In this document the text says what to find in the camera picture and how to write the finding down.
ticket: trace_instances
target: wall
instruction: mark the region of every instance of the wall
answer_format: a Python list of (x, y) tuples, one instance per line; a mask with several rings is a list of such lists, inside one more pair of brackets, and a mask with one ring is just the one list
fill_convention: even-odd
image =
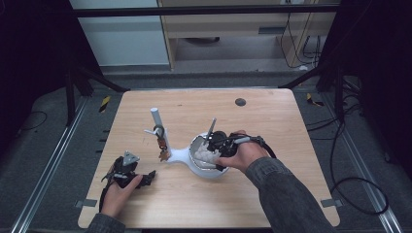
[[(70, 0), (74, 9), (157, 7), (155, 0)], [(169, 65), (159, 17), (79, 18), (102, 68)]]

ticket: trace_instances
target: person's left hand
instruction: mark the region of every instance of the person's left hand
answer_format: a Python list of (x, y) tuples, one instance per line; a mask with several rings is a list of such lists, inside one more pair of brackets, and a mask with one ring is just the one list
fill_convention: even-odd
[(121, 188), (118, 183), (113, 182), (107, 190), (101, 214), (116, 218), (142, 179), (143, 175), (136, 176), (125, 188)]

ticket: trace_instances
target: white stand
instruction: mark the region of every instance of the white stand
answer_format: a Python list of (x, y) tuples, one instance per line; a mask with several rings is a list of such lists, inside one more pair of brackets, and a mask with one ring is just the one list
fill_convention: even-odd
[[(158, 109), (157, 108), (152, 108), (151, 112), (152, 112), (152, 116), (154, 118), (154, 123), (156, 125), (162, 125), (160, 114), (158, 113)], [(145, 130), (145, 132), (151, 133), (151, 134), (154, 134), (154, 135), (156, 134), (156, 132), (152, 132), (150, 130)], [(190, 154), (190, 147), (192, 146), (193, 142), (199, 136), (205, 138), (206, 135), (207, 135), (207, 133), (202, 133), (202, 134), (198, 135), (196, 138), (193, 139), (193, 141), (191, 142), (189, 147), (187, 147), (185, 149), (176, 150), (176, 149), (172, 149), (170, 147), (169, 142), (167, 140), (167, 129), (164, 128), (163, 137), (164, 137), (164, 140), (166, 141), (167, 150), (170, 153), (170, 157), (166, 160), (166, 162), (167, 163), (184, 163), (184, 164), (188, 165), (188, 167), (190, 168), (190, 170), (194, 174), (196, 174), (197, 176), (202, 177), (202, 178), (214, 179), (214, 178), (218, 178), (221, 175), (223, 175), (225, 172), (227, 172), (228, 168), (223, 169), (223, 171), (219, 171), (218, 169), (216, 169), (215, 164), (200, 161), (198, 159), (195, 159)]]

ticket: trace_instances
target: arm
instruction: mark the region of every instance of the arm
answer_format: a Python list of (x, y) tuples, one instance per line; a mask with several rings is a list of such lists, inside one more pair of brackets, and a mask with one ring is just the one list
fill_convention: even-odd
[(306, 186), (260, 145), (243, 143), (234, 156), (216, 163), (237, 168), (251, 180), (274, 232), (335, 232)]
[(86, 233), (121, 233), (124, 232), (124, 224), (116, 220), (133, 190), (139, 185), (143, 176), (135, 177), (125, 188), (119, 187), (113, 182), (104, 198), (103, 208), (100, 214), (94, 216)]

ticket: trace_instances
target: gray carpet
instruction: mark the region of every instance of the gray carpet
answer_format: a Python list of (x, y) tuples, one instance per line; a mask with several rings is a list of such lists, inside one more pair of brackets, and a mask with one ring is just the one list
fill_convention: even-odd
[[(145, 88), (200, 88), (200, 87), (239, 87), (239, 86), (277, 86), (287, 83), (298, 77), (298, 73), (218, 73), (218, 74), (181, 74), (181, 75), (148, 75), (129, 77), (109, 77), (125, 87), (133, 89)], [(311, 89), (311, 82), (303, 87)], [(116, 114), (121, 94), (115, 93), (99, 83), (93, 83), (95, 92), (88, 99), (85, 113), (80, 121), (72, 141), (61, 160), (51, 185), (42, 201), (37, 214), (34, 216), (30, 229), (33, 232), (50, 231), (82, 231), (77, 225), (80, 209), (75, 208), (77, 200), (86, 197), (89, 184), (94, 174), (100, 152), (107, 138), (104, 130), (110, 129)], [(331, 118), (326, 107), (308, 104), (306, 92), (296, 91), (295, 98), (305, 123)], [(105, 113), (98, 113), (102, 99), (110, 95), (111, 101)], [(323, 101), (317, 93), (312, 93), (315, 101)], [(356, 100), (348, 100), (348, 106)], [(40, 178), (55, 145), (61, 136), (66, 120), (65, 92), (60, 89), (40, 98), (33, 107), (33, 111), (47, 113), (46, 121), (31, 130), (22, 131), (12, 145), (7, 163), (1, 165), (0, 186), (0, 229), (10, 228), (29, 198), (34, 185)], [(412, 232), (412, 182), (403, 173), (397, 164), (386, 163), (382, 150), (376, 142), (366, 119), (353, 112), (346, 116), (347, 129), (352, 132), (357, 146), (372, 171), (379, 185), (387, 192), (391, 208), (405, 232)], [(33, 114), (27, 122), (35, 126), (43, 121), (42, 114)], [(328, 168), (331, 140), (317, 140), (332, 138), (336, 126), (332, 124), (310, 133), (313, 146), (331, 187)], [(336, 179), (355, 176), (356, 170), (348, 157), (347, 149), (339, 139), (334, 154), (334, 174)], [(371, 209), (370, 202), (361, 184), (345, 183), (341, 189), (348, 196), (364, 208)], [(341, 198), (333, 193), (334, 198)], [(337, 227), (342, 232), (380, 232), (384, 231), (379, 217), (367, 216), (355, 210), (350, 205), (338, 208), (341, 223)]]

